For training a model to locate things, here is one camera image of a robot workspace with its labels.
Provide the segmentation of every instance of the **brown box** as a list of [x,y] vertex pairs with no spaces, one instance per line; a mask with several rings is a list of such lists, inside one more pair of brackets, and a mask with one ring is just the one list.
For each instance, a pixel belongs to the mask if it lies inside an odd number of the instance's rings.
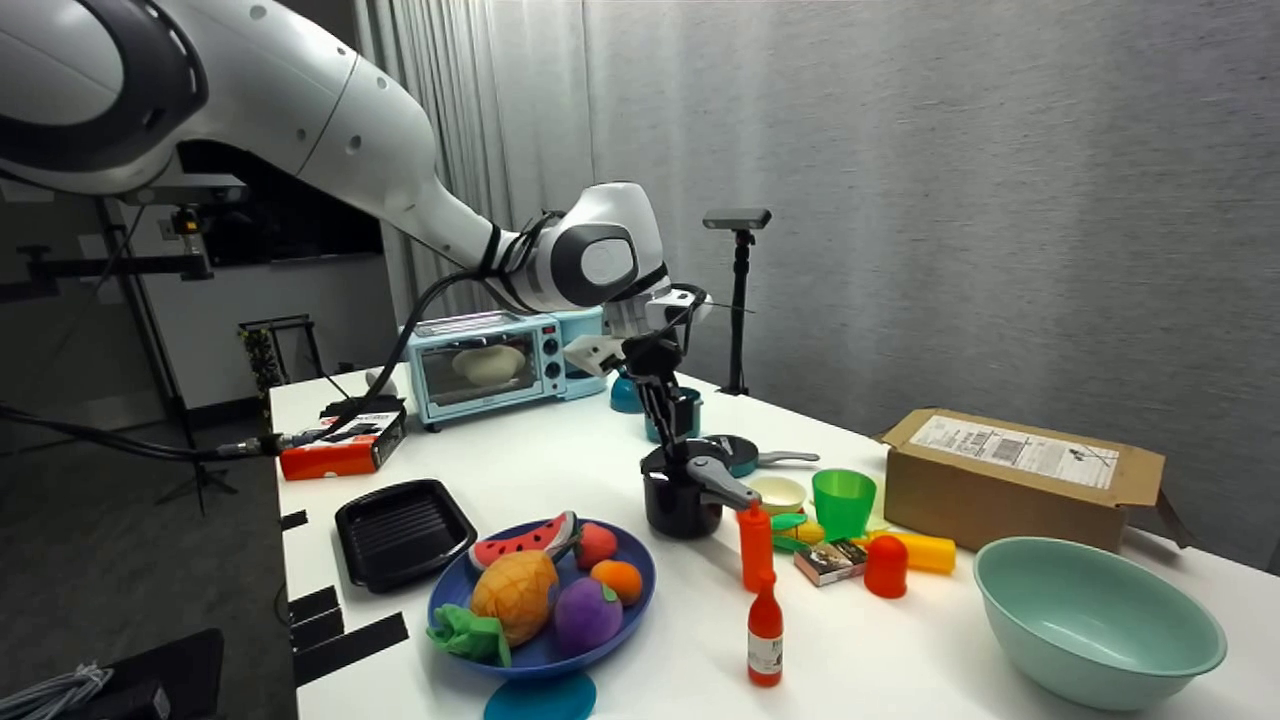
[[889,436],[884,521],[974,552],[994,535],[1119,549],[1123,506],[1156,506],[1163,456],[947,408]]

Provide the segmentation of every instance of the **microwave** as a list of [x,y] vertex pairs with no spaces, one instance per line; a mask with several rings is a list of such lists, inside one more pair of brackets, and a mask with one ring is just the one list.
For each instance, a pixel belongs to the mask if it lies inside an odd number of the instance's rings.
[[408,335],[417,415],[434,429],[520,405],[594,394],[603,392],[603,376],[573,368],[562,347],[600,331],[600,309],[420,318]]

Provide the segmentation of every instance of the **tripod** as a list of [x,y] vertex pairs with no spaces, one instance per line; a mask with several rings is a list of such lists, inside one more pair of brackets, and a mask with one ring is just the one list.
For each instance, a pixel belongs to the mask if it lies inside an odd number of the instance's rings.
[[746,275],[751,275],[751,242],[762,223],[770,221],[768,207],[721,207],[704,217],[704,227],[728,227],[736,241],[736,256],[733,256],[733,343],[728,343],[728,384],[721,384],[721,392],[728,394],[746,394],[745,384],[745,328],[746,328]]

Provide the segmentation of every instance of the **mint green bowl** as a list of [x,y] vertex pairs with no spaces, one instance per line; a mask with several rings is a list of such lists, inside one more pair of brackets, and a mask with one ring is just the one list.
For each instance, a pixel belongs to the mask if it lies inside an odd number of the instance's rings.
[[1086,707],[1143,710],[1227,657],[1227,635],[1196,598],[1086,545],[985,545],[974,583],[1004,657]]

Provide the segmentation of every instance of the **orange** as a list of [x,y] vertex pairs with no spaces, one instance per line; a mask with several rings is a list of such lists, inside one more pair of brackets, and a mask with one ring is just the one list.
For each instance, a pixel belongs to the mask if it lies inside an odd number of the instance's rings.
[[642,593],[642,574],[640,574],[640,569],[628,564],[628,558],[600,558],[600,564],[590,564],[590,574],[594,574],[600,583],[607,583],[607,589],[615,593],[615,598],[622,598],[622,603],[637,603],[640,593]]

